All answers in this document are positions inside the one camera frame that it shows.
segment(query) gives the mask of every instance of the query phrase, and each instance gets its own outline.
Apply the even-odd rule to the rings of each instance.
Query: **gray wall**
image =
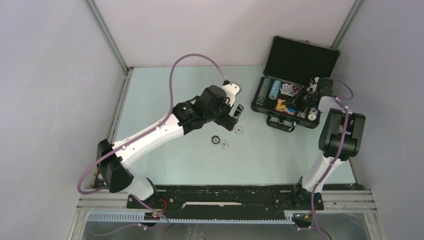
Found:
[[[0,1],[0,239],[65,239],[123,72],[83,0]]]
[[[366,115],[354,159],[388,238],[422,239],[424,228],[424,1],[367,0],[340,47],[334,77]]]

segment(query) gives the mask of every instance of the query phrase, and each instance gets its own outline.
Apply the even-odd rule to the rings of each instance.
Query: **orange wire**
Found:
[[[164,213],[165,212],[165,209],[167,209],[167,201],[163,200],[162,198],[159,198],[157,201],[158,202],[161,201],[161,202],[163,202],[165,204],[165,206],[162,209],[162,213]]]

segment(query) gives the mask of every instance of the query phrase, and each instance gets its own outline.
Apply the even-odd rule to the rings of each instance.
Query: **metal frame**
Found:
[[[87,4],[88,9],[92,13],[94,20],[98,24],[101,32],[103,33],[105,40],[111,47],[114,55],[116,56],[119,64],[121,65],[124,73],[126,74],[125,79],[122,82],[119,97],[114,108],[114,114],[111,118],[109,129],[107,131],[107,139],[113,141],[116,136],[116,130],[119,126],[119,120],[122,114],[123,105],[128,93],[130,86],[130,81],[133,73],[133,69],[130,69],[125,63],[124,58],[122,57],[118,46],[116,45],[102,15],[99,12],[98,7],[95,4],[94,0],[84,0]],[[346,20],[344,21],[339,33],[337,34],[331,48],[337,49],[348,28],[350,27],[353,19],[357,15],[360,7],[362,6],[365,0],[356,0],[353,4]],[[355,167],[352,162],[350,163],[352,170],[355,174]],[[324,190],[321,192],[322,200],[324,204],[324,210],[319,211],[319,213],[325,214],[337,214],[337,213],[362,213],[365,218],[365,222],[368,228],[370,235],[370,240],[386,240],[387,237],[384,232],[383,225],[379,219],[376,205],[374,203],[374,198],[371,191],[369,190]],[[127,200],[128,194],[126,192],[119,193],[109,193],[107,190],[102,190],[98,193],[91,195],[81,195],[79,202],[77,204],[75,214],[72,219],[72,225],[70,226],[68,232],[68,240],[81,240],[83,238],[84,229],[87,221],[99,220],[101,221],[116,221],[116,216],[139,216],[138,219],[141,219],[145,212],[142,209],[127,209]],[[115,218],[108,219],[107,217],[102,217],[97,215],[94,217],[93,214],[106,214],[114,213]],[[281,221],[247,221],[250,224],[291,224],[291,217],[299,213],[307,213],[307,211],[285,211],[286,220]],[[216,220],[216,221],[202,221],[199,219],[171,219],[172,223],[232,223],[240,224],[242,221],[225,221],[225,220]]]

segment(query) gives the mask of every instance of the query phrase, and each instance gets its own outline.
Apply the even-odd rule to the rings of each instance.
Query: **table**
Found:
[[[250,109],[264,66],[223,66],[231,82],[242,86],[235,105],[242,104],[238,126],[242,134],[210,122],[202,129],[171,140],[137,161],[133,170],[158,185],[294,184],[316,160],[325,122],[315,129],[297,126],[293,132],[269,127],[267,116]],[[124,139],[163,117],[170,104],[170,67],[134,68],[116,139]],[[177,67],[173,76],[174,105],[200,95],[223,79],[214,66]],[[211,142],[217,135],[228,148]],[[326,183],[354,183],[350,164],[339,166]]]

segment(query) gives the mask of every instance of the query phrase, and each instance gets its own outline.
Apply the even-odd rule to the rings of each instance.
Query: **white robotic arm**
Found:
[[[155,193],[152,182],[137,175],[131,166],[151,150],[200,129],[206,123],[213,121],[232,131],[244,109],[242,105],[238,105],[234,115],[229,115],[241,90],[241,86],[227,80],[222,87],[211,85],[193,100],[175,105],[172,112],[146,129],[112,144],[106,139],[101,141],[97,146],[97,157],[121,148],[98,165],[109,191],[125,191],[142,201],[152,196]]]

